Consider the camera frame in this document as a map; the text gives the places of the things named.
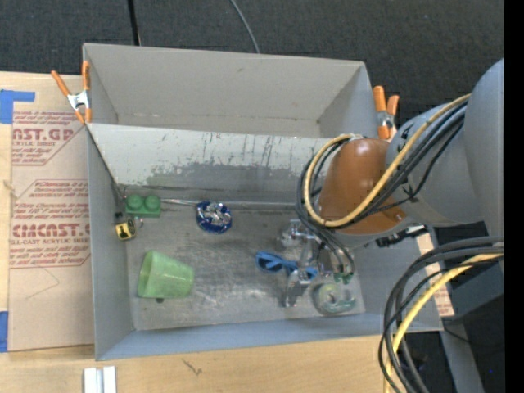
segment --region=cardboard box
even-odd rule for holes
[[[317,312],[310,289],[297,307],[283,308],[285,274],[255,267],[257,251],[298,259],[300,246],[285,248],[278,237],[296,217],[297,179],[309,158],[340,133],[376,137],[364,63],[98,44],[84,45],[84,59],[92,76],[86,129],[97,359],[382,331],[387,294],[420,255],[414,240],[353,250],[355,308],[337,318]],[[162,211],[122,242],[115,220],[134,193],[159,196]],[[230,230],[198,227],[195,204],[204,200],[231,208]],[[189,297],[138,297],[151,249],[195,269]],[[439,327],[429,304],[413,330]]]

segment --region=blue tape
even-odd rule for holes
[[[0,311],[0,352],[7,352],[7,311]]]
[[[0,89],[0,123],[13,123],[13,107],[15,102],[34,102],[35,92],[17,92]]]

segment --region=black cable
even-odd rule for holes
[[[324,153],[324,157],[322,158],[320,163],[323,164],[326,161],[326,159],[343,143],[344,141],[338,142],[333,147],[330,147],[330,149],[326,153]],[[355,262],[353,258],[351,257],[350,252],[346,249],[346,247],[341,242],[337,240],[337,238],[330,231],[324,228],[319,228],[315,223],[310,222],[309,216],[307,215],[307,212],[305,211],[304,199],[302,197],[302,188],[304,185],[305,173],[307,169],[309,168],[309,165],[311,164],[312,160],[313,160],[313,157],[311,157],[311,159],[307,162],[306,166],[303,168],[300,174],[300,177],[298,179],[298,184],[296,186],[296,204],[295,204],[296,213],[300,221],[304,224],[304,226],[307,229],[309,229],[315,236],[317,236],[326,245],[326,247],[328,247],[332,251],[332,253],[336,256],[339,265],[341,266],[343,266],[344,263],[341,257],[339,256],[338,251],[341,251],[344,254],[344,256],[347,258],[347,260],[350,263],[351,273],[353,273],[355,271]]]
[[[482,261],[482,262],[473,262],[471,263],[470,265],[471,266],[479,266],[479,265],[482,265],[482,264],[485,264],[486,262],[489,262],[489,261],[494,261],[494,260],[486,260],[486,261]],[[384,375],[386,377],[386,379],[388,380],[388,382],[391,384],[392,383],[392,387],[395,389],[395,391],[398,391],[398,388],[396,388],[395,386],[395,383],[392,381],[391,377],[389,377],[387,375],[387,371],[386,371],[386,366],[383,362],[383,359],[382,359],[382,352],[383,352],[383,347],[384,347],[384,344],[386,343],[386,347],[388,349],[388,355],[390,357],[390,361],[391,361],[391,365],[393,366],[393,368],[395,369],[395,372],[397,373],[397,376],[399,377],[399,379],[402,381],[402,383],[404,384],[404,386],[406,387],[406,389],[409,391],[409,392],[417,392],[414,387],[409,383],[409,381],[407,380],[407,377],[405,376],[404,374],[404,370],[401,368],[400,366],[400,363],[395,355],[395,352],[393,351],[393,346],[392,346],[392,339],[391,339],[391,335],[390,335],[390,331],[391,331],[391,326],[393,325],[393,323],[397,322],[397,327],[400,325],[399,324],[399,321],[401,322],[401,314],[402,312],[405,310],[405,308],[409,305],[409,303],[413,300],[413,298],[416,296],[416,294],[424,287],[424,285],[427,283],[427,281],[431,278],[433,278],[436,274],[438,273],[443,273],[443,272],[447,272],[448,270],[450,269],[454,269],[454,268],[459,268],[463,266],[463,264],[455,264],[451,267],[447,267],[445,269],[441,269],[439,270],[438,272],[436,273],[433,273],[429,276],[426,276],[407,296],[404,300],[402,300],[400,302],[400,304],[398,305],[397,307],[397,310],[396,312],[391,316],[391,318],[389,320],[387,320],[387,315],[389,314],[388,313],[385,313],[385,329],[384,329],[384,333],[382,334],[382,338],[381,338],[381,341],[380,341],[380,344],[379,344],[379,364],[381,365],[381,369],[382,371],[384,372]],[[417,377],[416,374],[418,374],[417,372],[417,369],[415,368],[414,366],[414,363],[413,363],[413,360],[411,359],[410,357],[410,353],[409,353],[409,349],[406,349],[406,350],[403,350],[403,353],[404,353],[404,358],[406,359],[407,361],[407,364],[409,366],[409,369],[410,371],[412,372],[413,376],[415,377],[415,381],[416,382],[421,382],[422,383],[422,386],[418,386],[419,390],[420,391],[427,391],[427,388],[423,385],[423,382],[422,382],[422,379],[420,377]]]
[[[405,202],[414,199],[418,195],[418,193],[422,190],[422,187],[424,186],[424,183],[426,183],[427,179],[429,178],[429,173],[433,169],[433,166],[435,166],[436,161],[439,160],[440,156],[442,156],[442,154],[444,153],[445,149],[453,141],[453,139],[456,137],[456,135],[459,133],[459,131],[462,129],[462,127],[463,127],[462,124],[460,126],[458,126],[456,128],[456,130],[453,131],[451,136],[445,141],[445,143],[442,145],[442,147],[438,150],[438,152],[431,158],[431,161],[430,161],[428,167],[426,168],[426,171],[424,172],[424,175],[422,176],[419,184],[417,185],[415,190],[409,194],[409,196],[407,196],[403,200],[392,202],[391,204],[388,204],[387,206],[382,206],[382,207],[378,207],[378,208],[373,208],[371,210],[366,210],[366,211],[364,211],[362,213],[362,216],[359,217],[359,219],[357,221],[360,221],[361,219],[364,219],[364,218],[366,218],[366,217],[368,217],[370,215],[376,214],[377,212],[381,212],[381,211],[384,211],[384,210],[389,210],[390,208],[393,208],[393,207],[396,207],[396,206],[401,206]],[[393,192],[393,191],[394,190],[391,190],[387,194],[384,194],[384,196],[381,196],[381,199],[382,198],[387,199],[391,195],[390,192]],[[377,204],[374,204],[374,205],[380,205],[381,203],[382,202],[377,201]]]
[[[439,261],[443,260],[444,258],[449,258],[450,256],[453,256],[455,258],[456,257],[463,257],[464,258],[464,257],[467,257],[467,256],[478,254],[479,250],[475,251],[474,247],[471,248],[471,249],[467,249],[467,247],[468,246],[477,246],[477,245],[480,245],[481,243],[485,245],[486,242],[490,242],[492,240],[493,239],[486,240],[486,238],[485,238],[485,240],[482,240],[482,241],[473,240],[472,239],[469,243],[455,242],[455,243],[449,244],[449,246],[441,246],[440,248],[436,248],[433,251],[428,252],[427,254],[425,254],[422,259],[416,260],[409,267],[409,269],[404,273],[404,275],[401,277],[401,279],[397,282],[397,284],[395,285],[395,287],[391,291],[390,297],[388,298],[388,301],[386,303],[386,310],[385,310],[385,313],[384,313],[384,326],[386,328],[385,333],[388,334],[388,330],[387,330],[388,327],[391,324],[393,324],[393,322],[395,321],[395,317],[398,318],[398,316],[399,316],[399,314],[397,313],[397,314],[395,314],[393,316],[393,318],[391,318],[391,320],[389,322],[387,321],[388,316],[391,313],[391,308],[393,306],[393,303],[395,302],[395,293],[398,292],[398,296],[396,297],[397,305],[401,304],[402,303],[401,299],[402,299],[402,294],[403,294],[403,291],[404,291],[405,283],[415,273],[417,273],[421,269],[425,268],[429,264],[432,264],[432,263],[435,263],[435,262],[439,262]],[[489,251],[493,251],[494,250],[493,247],[488,247],[487,249]],[[405,300],[404,303],[402,303],[402,304],[403,305],[407,305],[408,301]],[[388,342],[388,344],[390,344],[391,340],[389,338],[387,338],[387,342]]]
[[[246,18],[242,14],[242,11],[240,10],[240,7],[238,7],[235,0],[229,0],[229,2],[232,4],[233,8],[237,12],[238,16],[240,17],[240,20],[244,24],[244,27],[247,30],[247,33],[249,34],[249,37],[251,39],[251,42],[253,43],[253,47],[255,47],[255,51],[260,54],[259,44],[256,42],[255,35],[253,35],[253,32],[251,31],[251,28],[249,27],[249,24],[247,23]]]
[[[443,245],[439,248],[434,249],[433,251],[430,251],[426,253],[424,256],[421,256],[421,258],[415,260],[415,262],[406,270],[404,275],[400,278],[400,280],[397,282],[393,290],[391,291],[390,297],[388,298],[388,301],[386,302],[386,308],[384,313],[384,333],[383,338],[385,339],[384,342],[386,343],[386,347],[388,349],[388,354],[391,356],[391,363],[393,365],[393,368],[395,371],[399,374],[399,377],[404,381],[402,378],[403,370],[400,367],[398,362],[395,362],[394,357],[392,355],[395,354],[393,351],[392,346],[392,340],[389,336],[391,325],[396,321],[397,325],[400,325],[402,319],[401,319],[401,313],[403,309],[405,309],[405,306],[409,303],[409,301],[412,299],[414,293],[416,291],[412,291],[411,294],[408,295],[407,299],[402,301],[402,295],[404,292],[404,287],[406,282],[418,271],[425,268],[429,264],[440,262],[442,260],[448,260],[452,258],[458,258],[462,257],[472,257],[472,255],[478,255],[479,253],[491,253],[491,252],[497,252],[497,251],[504,251],[504,248],[501,246],[487,246],[491,243],[500,242],[501,238],[499,237],[479,237],[475,239],[465,240],[465,241],[459,241],[450,243],[448,245]],[[471,263],[471,266],[478,266],[481,264],[485,264],[486,262],[476,262]],[[448,267],[448,269],[457,268],[463,266],[461,264],[456,264],[453,267]],[[391,319],[388,321],[388,316],[391,314],[391,309],[393,308],[393,304],[396,302],[397,304],[397,312],[391,317]]]
[[[131,19],[131,30],[133,31],[133,43],[139,47],[140,46],[140,35],[138,34],[137,16],[134,12],[134,1],[133,0],[127,0],[127,1],[128,1],[129,17]]]
[[[370,203],[369,206],[367,206],[360,214],[358,214],[356,217],[354,217],[349,223],[342,224],[341,226],[336,226],[333,228],[330,228],[331,230],[340,230],[342,228],[346,228],[351,226],[352,224],[358,223],[362,219],[365,219],[366,217],[373,215],[379,211],[388,210],[390,208],[393,208],[394,206],[401,205],[402,203],[408,201],[409,199],[412,199],[416,193],[419,193],[422,189],[423,184],[427,181],[427,178],[429,176],[429,173],[436,163],[436,160],[442,155],[444,152],[444,149],[451,143],[451,140],[456,135],[456,129],[453,131],[453,135],[451,138],[448,138],[446,142],[444,143],[444,148],[441,148],[436,155],[433,157],[433,159],[430,162],[429,167],[427,168],[425,174],[423,175],[423,180],[421,181],[421,184],[418,185],[416,189],[415,194],[411,194],[408,198],[397,201],[395,203],[389,204],[387,206],[381,205],[391,196],[391,194],[400,187],[406,180],[406,178],[409,176],[409,174],[413,171],[413,169],[418,165],[420,160],[437,144],[439,143],[442,138],[444,138],[446,135],[448,135],[449,131],[453,130],[454,127],[459,127],[463,123],[463,119],[465,116],[465,107],[467,105],[467,102],[463,102],[460,105],[454,107],[453,109],[449,110],[449,112],[443,114],[442,117],[440,117],[435,123],[433,124],[433,129],[430,133],[427,133],[425,135],[420,143],[417,145],[417,147],[413,150],[413,153],[411,155],[407,156],[401,165],[399,165],[398,170],[390,177],[390,180],[387,184],[387,188],[383,189],[381,193]],[[334,147],[339,147],[341,143],[344,143],[346,141],[339,142],[338,144],[334,145]],[[325,156],[322,158],[321,166],[323,166],[323,163],[327,157]],[[315,180],[318,177],[321,168],[318,167],[318,172],[315,175]],[[314,223],[316,227],[319,228],[325,228],[322,226],[322,224]]]
[[[343,224],[341,226],[335,227],[335,229],[339,228],[345,228],[348,226],[351,226],[351,224],[355,224],[359,222],[360,220],[373,215],[379,211],[388,210],[390,208],[393,208],[394,206],[398,206],[409,199],[412,199],[414,196],[410,196],[409,198],[397,201],[392,204],[389,204],[388,206],[383,206],[382,208],[379,208],[381,204],[383,204],[390,196],[391,194],[396,191],[398,187],[400,187],[406,178],[409,176],[409,174],[413,171],[413,169],[418,165],[420,160],[429,152],[430,149],[432,149],[448,132],[450,129],[452,129],[455,125],[458,124],[458,126],[461,125],[463,122],[464,113],[459,115],[457,118],[453,118],[450,123],[447,123],[447,121],[452,118],[454,115],[460,113],[459,111],[464,108],[465,104],[456,106],[452,111],[449,112],[444,118],[441,118],[441,121],[436,123],[436,127],[433,129],[433,133],[429,133],[418,145],[417,149],[413,151],[413,154],[408,156],[404,162],[399,165],[398,170],[395,172],[393,176],[390,177],[390,181],[387,184],[387,188],[382,191],[381,194],[379,194],[375,200],[373,200],[369,206],[367,206],[357,217],[352,219],[349,223]],[[445,143],[445,146],[447,147],[451,140],[450,138]],[[440,157],[442,154],[442,151],[437,152],[438,157]],[[435,161],[437,160],[434,158],[434,160],[431,162],[431,168],[435,164]],[[429,171],[431,168],[427,169],[425,173],[425,179],[422,183],[425,183],[427,180],[427,177],[429,175]],[[422,185],[418,186],[417,193],[420,192],[422,189]]]

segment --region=cardboard sheet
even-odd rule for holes
[[[81,89],[79,77],[63,79]],[[15,102],[10,182],[2,176],[11,198],[8,350],[92,343],[85,131],[51,75],[1,73],[0,88],[36,93]]]

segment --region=clamp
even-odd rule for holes
[[[89,75],[89,63],[88,61],[84,60],[82,63],[82,82],[84,86],[84,90],[78,94],[71,94],[70,90],[67,88],[66,83],[62,79],[62,77],[53,70],[51,72],[51,76],[56,80],[56,84],[58,84],[58,87],[62,91],[65,97],[69,100],[69,103],[75,110],[75,115],[78,118],[78,120],[85,124],[86,122],[91,122],[91,106],[89,104],[89,96],[88,91],[91,90],[91,77]],[[79,111],[79,107],[84,105],[84,116]]]
[[[399,104],[399,95],[393,95],[387,100],[384,88],[375,86],[373,88],[373,99],[375,100],[375,111],[378,115],[378,137],[381,140],[391,140],[395,135],[396,109]]]

